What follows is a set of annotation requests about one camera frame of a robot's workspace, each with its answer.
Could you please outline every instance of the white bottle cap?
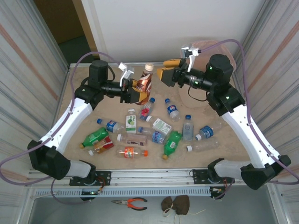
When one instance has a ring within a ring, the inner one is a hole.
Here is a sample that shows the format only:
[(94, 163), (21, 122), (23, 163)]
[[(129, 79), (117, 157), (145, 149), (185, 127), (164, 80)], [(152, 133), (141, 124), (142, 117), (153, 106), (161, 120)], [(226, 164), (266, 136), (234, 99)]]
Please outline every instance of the white bottle cap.
[(149, 122), (150, 119), (151, 119), (151, 117), (152, 117), (152, 116), (149, 115), (149, 116), (146, 118), (146, 122)]
[(91, 156), (94, 156), (92, 150), (89, 150), (88, 153), (89, 153)]
[(153, 71), (154, 70), (154, 65), (152, 63), (146, 63), (144, 66), (144, 69), (147, 71)]
[(117, 135), (117, 140), (118, 140), (118, 141), (121, 141), (121, 134), (118, 134), (118, 135)]
[(187, 146), (187, 151), (192, 152), (192, 146)]
[(195, 139), (196, 139), (197, 141), (201, 140), (201, 135), (200, 135), (200, 134), (197, 134), (197, 135), (195, 136)]

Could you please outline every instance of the white wall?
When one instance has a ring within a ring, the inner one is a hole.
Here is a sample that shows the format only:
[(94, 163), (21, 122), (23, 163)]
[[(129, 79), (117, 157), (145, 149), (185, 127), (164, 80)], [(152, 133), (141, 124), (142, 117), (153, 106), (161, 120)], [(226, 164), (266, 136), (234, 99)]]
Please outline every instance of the white wall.
[[(124, 62), (180, 56), (196, 40), (243, 41), (264, 0), (82, 0), (99, 51)], [(232, 53), (237, 47), (228, 45)]]

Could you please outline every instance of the water bottle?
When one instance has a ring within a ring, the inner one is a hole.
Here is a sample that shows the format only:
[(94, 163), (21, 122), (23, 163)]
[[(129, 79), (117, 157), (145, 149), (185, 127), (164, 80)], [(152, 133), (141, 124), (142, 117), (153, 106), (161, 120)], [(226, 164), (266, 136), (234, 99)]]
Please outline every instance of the water bottle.
[(124, 149), (117, 150), (116, 154), (118, 157), (134, 159), (148, 156), (148, 151), (138, 147), (125, 147)]
[(138, 118), (141, 120), (146, 120), (146, 118), (151, 114), (154, 109), (155, 98), (150, 98), (149, 102), (142, 106), (140, 112), (138, 113)]
[(209, 149), (214, 149), (219, 146), (218, 140), (215, 138), (208, 139), (206, 141), (195, 141), (191, 145), (187, 146), (187, 151), (203, 152)]
[(166, 136), (170, 134), (172, 130), (172, 127), (169, 124), (162, 121), (160, 118), (151, 115), (146, 118), (146, 122), (148, 122), (156, 131), (159, 131)]
[(179, 119), (181, 119), (177, 107), (171, 103), (170, 99), (167, 98), (165, 100), (165, 104), (166, 104), (167, 112), (170, 118), (172, 119), (172, 121), (178, 121)]
[(148, 128), (148, 127), (139, 127), (138, 131), (147, 136), (147, 138), (149, 140), (152, 140), (154, 143), (157, 144), (164, 144), (166, 136), (158, 131), (155, 131), (152, 128)]
[(110, 131), (113, 133), (124, 133), (126, 130), (124, 124), (115, 122), (110, 119), (98, 119), (97, 123), (99, 125), (106, 126), (107, 131)]
[(183, 141), (193, 140), (193, 122), (191, 120), (191, 115), (186, 115), (185, 117), (182, 134), (183, 134)]
[(199, 134), (195, 136), (197, 141), (201, 139), (208, 139), (211, 138), (215, 131), (220, 130), (223, 127), (224, 121), (217, 119), (216, 121), (212, 122), (210, 125), (204, 126), (199, 130)]
[(136, 124), (136, 114), (135, 109), (128, 109), (128, 114), (126, 116), (126, 130), (129, 134), (136, 134), (137, 124)]

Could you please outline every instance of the orange juice bottle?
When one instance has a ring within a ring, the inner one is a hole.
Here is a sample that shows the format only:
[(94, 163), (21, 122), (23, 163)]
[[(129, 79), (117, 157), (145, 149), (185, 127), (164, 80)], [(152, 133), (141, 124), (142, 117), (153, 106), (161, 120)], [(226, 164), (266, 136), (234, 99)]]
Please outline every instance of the orange juice bottle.
[(154, 65), (151, 63), (146, 63), (144, 66), (144, 70), (142, 72), (142, 76), (137, 83), (137, 89), (146, 92), (147, 97), (142, 101), (137, 102), (137, 105), (143, 105), (148, 102), (150, 98), (151, 91), (151, 77), (153, 75)]

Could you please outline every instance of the cable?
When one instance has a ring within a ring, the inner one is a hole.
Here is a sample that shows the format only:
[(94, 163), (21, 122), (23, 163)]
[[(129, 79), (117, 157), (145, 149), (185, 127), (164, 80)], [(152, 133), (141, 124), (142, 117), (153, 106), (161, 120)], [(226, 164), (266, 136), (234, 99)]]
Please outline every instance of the cable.
[(189, 86), (189, 88), (188, 88), (188, 95), (189, 95), (189, 97), (191, 97), (192, 99), (195, 99), (195, 100), (197, 100), (197, 101), (199, 101), (199, 102), (205, 102), (205, 101), (207, 101), (207, 98), (203, 100), (203, 99), (196, 99), (196, 98), (192, 97), (192, 96), (190, 95), (190, 89), (191, 89), (191, 87), (192, 87), (192, 86)]
[(292, 171), (290, 168), (288, 168), (285, 164), (283, 164), (281, 161), (279, 161), (277, 158), (275, 158), (275, 156), (272, 155), (271, 151), (266, 147), (266, 145), (263, 143), (263, 141), (261, 140), (261, 138), (258, 136), (258, 134), (256, 133), (256, 130), (254, 129), (252, 123), (251, 123), (251, 105), (250, 105), (250, 99), (249, 99), (249, 94), (248, 94), (248, 86), (247, 86), (247, 71), (245, 69), (245, 52), (243, 49), (243, 46), (241, 45), (240, 42), (238, 42), (237, 40), (234, 39), (227, 39), (224, 41), (220, 41), (214, 45), (211, 45), (203, 50), (201, 50), (201, 52), (205, 52), (208, 51), (214, 47), (217, 47), (221, 44), (227, 43), (227, 42), (234, 42), (236, 43), (240, 50), (241, 50), (241, 55), (242, 55), (242, 72), (243, 72), (243, 85), (244, 85), (244, 91), (245, 91), (245, 98), (246, 98), (246, 105), (247, 105), (247, 121), (248, 121), (248, 125), (250, 127), (250, 129), (252, 130), (253, 134), (255, 135), (256, 139), (258, 140), (258, 142), (263, 146), (264, 150), (267, 152), (267, 154), (276, 162), (278, 163), (283, 169), (285, 169), (286, 171), (288, 171), (291, 175), (293, 175), (297, 181), (296, 182), (279, 182), (279, 181), (269, 181), (269, 183), (275, 183), (275, 184), (285, 184), (285, 185), (295, 185), (295, 184), (299, 184), (299, 175), (297, 175), (294, 171)]
[(61, 204), (66, 204), (66, 205), (77, 205), (77, 204), (85, 204), (85, 203), (87, 203), (87, 202), (90, 202), (90, 200), (89, 200), (89, 201), (84, 201), (84, 202), (63, 202), (63, 201), (60, 201), (60, 200), (55, 196), (55, 194), (54, 194), (54, 192), (53, 192), (53, 185), (54, 185), (55, 180), (56, 180), (56, 179), (54, 179), (54, 180), (52, 181), (52, 184), (51, 184), (51, 195), (52, 195), (52, 197), (53, 197), (56, 201), (58, 201), (59, 203), (61, 203)]
[[(70, 74), (70, 84), (71, 84), (71, 93), (72, 93), (72, 99), (71, 99), (71, 112), (74, 108), (74, 104), (75, 104), (75, 90), (74, 90), (74, 85), (73, 85), (73, 77), (74, 77), (74, 74), (75, 74), (75, 71), (78, 67), (78, 65), (80, 64), (80, 62), (87, 56), (89, 55), (95, 55), (95, 54), (99, 54), (99, 55), (103, 55), (103, 56), (106, 56), (108, 57), (109, 59), (111, 59), (112, 61), (116, 62), (117, 64), (120, 64), (119, 62), (117, 62), (114, 58), (112, 58), (111, 56), (109, 56), (108, 54), (105, 54), (105, 53), (102, 53), (102, 52), (98, 52), (98, 51), (92, 51), (92, 52), (89, 52), (89, 53), (86, 53), (85, 55), (83, 55), (82, 57), (80, 57), (80, 59), (77, 61), (74, 69), (71, 71), (71, 74)], [(57, 132), (63, 127), (63, 125), (66, 123), (67, 119), (69, 118), (69, 116), (71, 115), (71, 113), (68, 113), (65, 117), (65, 119), (61, 122), (61, 124), (58, 126), (58, 128), (53, 132), (53, 134), (50, 136), (50, 138), (46, 139), (45, 141), (43, 141), (41, 144), (31, 148), (30, 150), (27, 150), (25, 152), (22, 152), (20, 154), (17, 154), (17, 155), (13, 155), (11, 157), (8, 157), (4, 160), (2, 160), (0, 162), (0, 178), (4, 181), (6, 181), (7, 183), (10, 183), (10, 184), (13, 184), (13, 185), (18, 185), (18, 186), (25, 186), (25, 185), (30, 185), (30, 184), (34, 184), (34, 183), (38, 183), (38, 182), (41, 182), (41, 181), (44, 181), (44, 180), (47, 180), (49, 178), (51, 178), (50, 176), (47, 176), (47, 177), (44, 177), (44, 178), (41, 178), (41, 179), (38, 179), (38, 180), (35, 180), (35, 181), (31, 181), (31, 182), (25, 182), (25, 183), (19, 183), (19, 182), (14, 182), (14, 181), (11, 181), (9, 179), (7, 179), (3, 173), (1, 172), (1, 167), (4, 163), (8, 162), (8, 161), (11, 161), (13, 159), (16, 159), (20, 156), (23, 156), (27, 153), (31, 153), (37, 149), (39, 149), (40, 147), (42, 147), (43, 145), (45, 145), (47, 142), (49, 142), (56, 134)]]

